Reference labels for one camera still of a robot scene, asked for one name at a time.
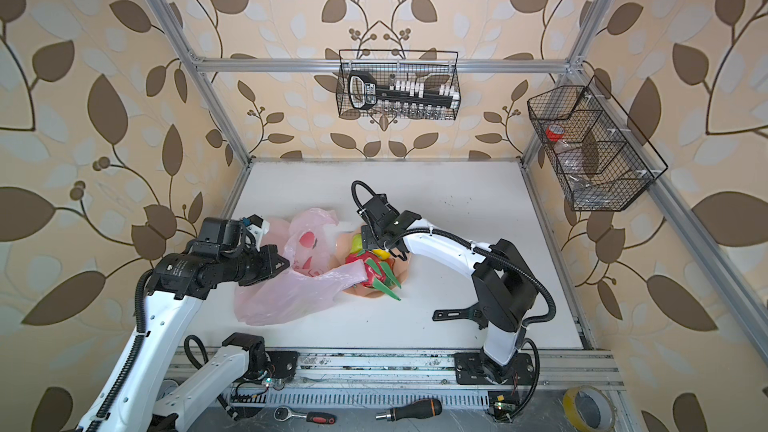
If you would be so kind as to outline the yellow lemon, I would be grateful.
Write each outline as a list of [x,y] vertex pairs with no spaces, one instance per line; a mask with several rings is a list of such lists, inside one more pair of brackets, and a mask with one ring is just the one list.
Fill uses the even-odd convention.
[[391,257],[391,254],[386,250],[374,249],[372,253],[381,260],[387,260]]

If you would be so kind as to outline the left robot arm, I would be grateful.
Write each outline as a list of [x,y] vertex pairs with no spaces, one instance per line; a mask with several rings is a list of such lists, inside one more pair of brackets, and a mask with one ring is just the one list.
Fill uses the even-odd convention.
[[169,254],[144,273],[134,297],[136,326],[80,431],[186,431],[238,379],[274,378],[260,336],[234,333],[177,389],[159,395],[184,334],[208,294],[222,283],[252,285],[290,263],[274,245],[236,257]]

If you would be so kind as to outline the pink plastic bag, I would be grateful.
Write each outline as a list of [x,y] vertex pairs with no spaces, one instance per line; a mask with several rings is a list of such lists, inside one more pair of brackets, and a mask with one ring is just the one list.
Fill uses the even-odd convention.
[[[290,268],[264,282],[239,286],[234,293],[234,314],[250,326],[288,323],[334,305],[334,298],[364,278],[358,263],[339,265],[336,246],[326,229],[339,224],[332,210],[310,208],[287,221],[269,217],[262,243],[274,244],[290,261]],[[299,244],[307,231],[317,236],[314,249]]]

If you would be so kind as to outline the pink dragon fruit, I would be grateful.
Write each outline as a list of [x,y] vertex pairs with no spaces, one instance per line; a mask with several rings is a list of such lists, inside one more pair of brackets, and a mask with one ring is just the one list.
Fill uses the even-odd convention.
[[345,263],[358,263],[363,266],[364,271],[363,280],[348,288],[349,293],[369,298],[387,296],[395,301],[401,300],[396,289],[400,289],[402,285],[394,272],[394,260],[391,257],[381,260],[371,251],[364,251],[359,256],[349,254]]

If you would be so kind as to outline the green apple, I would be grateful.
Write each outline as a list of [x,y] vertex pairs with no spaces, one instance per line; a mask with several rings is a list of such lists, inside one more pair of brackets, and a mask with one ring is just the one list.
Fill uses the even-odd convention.
[[359,256],[364,252],[363,244],[362,244],[362,235],[356,234],[352,237],[351,242],[351,248],[350,248],[350,254]]

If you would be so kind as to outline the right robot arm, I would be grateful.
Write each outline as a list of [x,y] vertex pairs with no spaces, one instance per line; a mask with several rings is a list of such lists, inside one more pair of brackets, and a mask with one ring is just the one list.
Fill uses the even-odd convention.
[[513,361],[519,350],[533,344],[526,337],[528,328],[553,320],[557,312],[551,293],[514,244],[504,239],[494,244],[464,239],[415,212],[398,211],[383,193],[373,192],[365,202],[356,192],[352,198],[364,222],[365,251],[379,249],[398,259],[423,256],[472,282],[475,309],[487,321],[481,369],[492,383],[503,384],[513,378]]

